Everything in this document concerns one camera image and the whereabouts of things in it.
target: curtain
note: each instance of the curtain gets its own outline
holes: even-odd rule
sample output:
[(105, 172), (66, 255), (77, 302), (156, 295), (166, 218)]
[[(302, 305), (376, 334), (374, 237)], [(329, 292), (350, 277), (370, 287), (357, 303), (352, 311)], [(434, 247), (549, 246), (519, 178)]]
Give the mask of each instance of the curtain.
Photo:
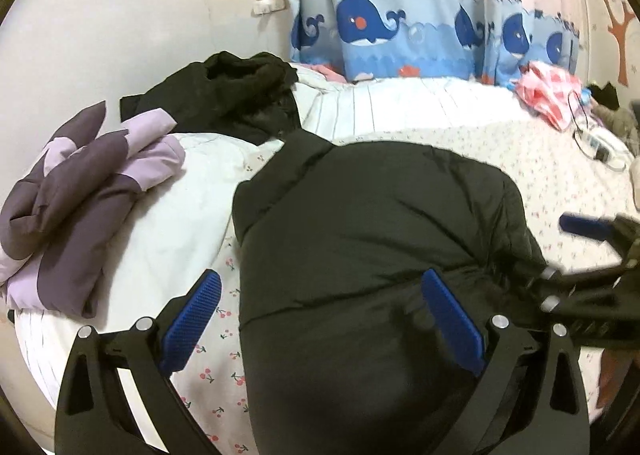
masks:
[(575, 70), (584, 0), (289, 0), (291, 58), (348, 80), (476, 77), (509, 85), (540, 60)]

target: cable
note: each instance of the cable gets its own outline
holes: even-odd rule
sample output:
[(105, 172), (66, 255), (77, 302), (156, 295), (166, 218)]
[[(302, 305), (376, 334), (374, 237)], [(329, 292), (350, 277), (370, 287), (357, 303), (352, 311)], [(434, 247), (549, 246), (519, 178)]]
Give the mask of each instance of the cable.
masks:
[(569, 106), (569, 112), (571, 112), (571, 117), (574, 120), (576, 128), (578, 129), (578, 131), (580, 131), (580, 134), (582, 134), (583, 130), (582, 128), (580, 128), (580, 125), (578, 125), (578, 121), (575, 120), (574, 109), (571, 108), (571, 94), (573, 94), (575, 98), (578, 99), (578, 104), (580, 104), (580, 108), (582, 109), (582, 113), (584, 114), (584, 121), (587, 123), (587, 130), (589, 130), (589, 116), (587, 115), (587, 111), (584, 109), (584, 104), (582, 104), (582, 99), (578, 95), (578, 92), (576, 92), (575, 90), (569, 92), (566, 96), (566, 104)]
[(578, 124), (578, 121), (575, 118), (575, 114), (573, 109), (571, 108), (571, 94), (573, 94), (575, 96), (575, 98), (578, 99), (578, 104), (580, 104), (580, 108), (582, 109), (582, 113), (584, 114), (584, 121), (586, 123), (586, 129), (590, 130), (590, 125), (589, 125), (589, 116), (587, 115), (587, 111), (584, 109), (584, 103), (582, 102), (582, 99), (580, 98), (580, 96), (578, 95), (578, 92), (576, 92), (575, 90), (572, 90), (571, 92), (569, 92), (566, 96), (566, 102), (567, 105), (569, 106), (569, 112), (571, 112), (571, 117), (574, 120), (574, 124), (575, 124), (575, 128), (576, 130), (574, 130), (574, 141), (576, 146), (578, 147), (578, 149), (582, 152), (582, 154), (592, 160), (592, 161), (597, 161), (597, 162), (602, 162), (607, 168), (609, 168), (611, 171), (614, 171), (616, 173), (622, 173), (623, 171), (626, 170), (626, 164), (622, 167), (622, 168), (614, 168), (612, 167), (607, 161), (603, 160), (601, 157), (598, 157), (598, 151), (602, 148), (598, 148), (596, 150), (596, 155), (595, 156), (590, 156), (587, 152), (585, 152), (582, 149), (582, 146), (580, 145), (580, 142), (578, 142), (577, 137), (575, 136), (576, 133), (580, 133), (580, 135), (582, 135), (584, 133), (584, 129), (580, 127), (580, 125)]

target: black clothing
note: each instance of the black clothing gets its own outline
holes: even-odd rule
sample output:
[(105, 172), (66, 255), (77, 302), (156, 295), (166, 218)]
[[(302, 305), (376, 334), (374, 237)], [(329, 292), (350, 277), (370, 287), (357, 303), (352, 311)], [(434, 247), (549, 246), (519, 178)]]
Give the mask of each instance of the black clothing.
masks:
[(604, 85), (604, 88), (600, 88), (598, 85), (593, 83), (587, 86), (587, 88), (591, 91), (591, 97), (599, 104), (604, 104), (604, 106), (609, 110), (617, 110), (620, 108), (616, 87), (611, 83)]
[(223, 133), (258, 145), (300, 128), (291, 92), (297, 81), (296, 69), (267, 52), (245, 60), (222, 52), (187, 65), (146, 94), (122, 98), (120, 117), (163, 108), (177, 121), (175, 132)]
[(419, 144), (293, 133), (238, 186), (233, 218), (260, 455), (428, 453), (475, 379), (452, 362), (422, 274), (437, 268), (482, 323), (497, 308), (517, 323), (494, 255), (543, 261), (506, 174)]

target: blue whale print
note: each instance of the blue whale print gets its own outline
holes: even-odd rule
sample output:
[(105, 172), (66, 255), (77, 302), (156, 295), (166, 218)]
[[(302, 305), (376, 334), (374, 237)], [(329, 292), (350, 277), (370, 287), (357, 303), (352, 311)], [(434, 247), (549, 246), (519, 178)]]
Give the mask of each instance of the blue whale print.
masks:
[(460, 6), (460, 10), (456, 15), (455, 27), (458, 41), (460, 41), (462, 47), (480, 47), (480, 45), (484, 43), (484, 24), (482, 22), (476, 23), (476, 27), (481, 31), (481, 35), (476, 34), (474, 24), (462, 6)]
[(306, 26), (308, 28), (314, 27), (316, 29), (316, 33), (313, 36), (310, 36), (302, 24), (302, 16), (297, 15), (293, 22), (293, 29), (291, 31), (291, 46), (297, 50), (302, 49), (302, 47), (312, 47), (320, 37), (320, 29), (318, 26), (321, 23), (324, 23), (324, 16), (322, 16), (322, 14), (318, 14), (315, 18), (306, 19)]
[(554, 65), (560, 63), (560, 54), (562, 50), (562, 33), (554, 32), (546, 41), (546, 55)]
[(345, 43), (384, 43), (393, 39), (400, 30), (400, 20), (406, 19), (403, 10), (386, 13), (386, 19), (396, 22), (390, 29), (380, 18), (380, 13), (369, 0), (342, 0), (336, 9), (338, 32)]
[(575, 74), (575, 67), (577, 64), (577, 57), (574, 54), (574, 40), (571, 40), (571, 46), (569, 48), (569, 72)]
[(521, 58), (529, 50), (529, 40), (522, 25), (522, 13), (512, 14), (502, 26), (502, 43), (504, 48), (517, 58)]

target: wall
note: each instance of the wall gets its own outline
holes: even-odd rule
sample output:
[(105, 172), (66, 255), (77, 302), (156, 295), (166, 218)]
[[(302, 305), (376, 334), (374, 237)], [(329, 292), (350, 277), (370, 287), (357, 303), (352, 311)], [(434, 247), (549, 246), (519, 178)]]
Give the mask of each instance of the wall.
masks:
[(620, 106), (627, 107), (632, 99), (640, 99), (640, 22), (631, 14), (628, 3), (625, 17), (625, 3), (586, 0), (588, 23), (586, 34), (580, 36), (584, 49), (578, 67), (583, 80), (614, 85)]
[(0, 26), (0, 200), (66, 118), (118, 100), (194, 60), (228, 50), (289, 52), (290, 12), (252, 16), (254, 0), (17, 0)]

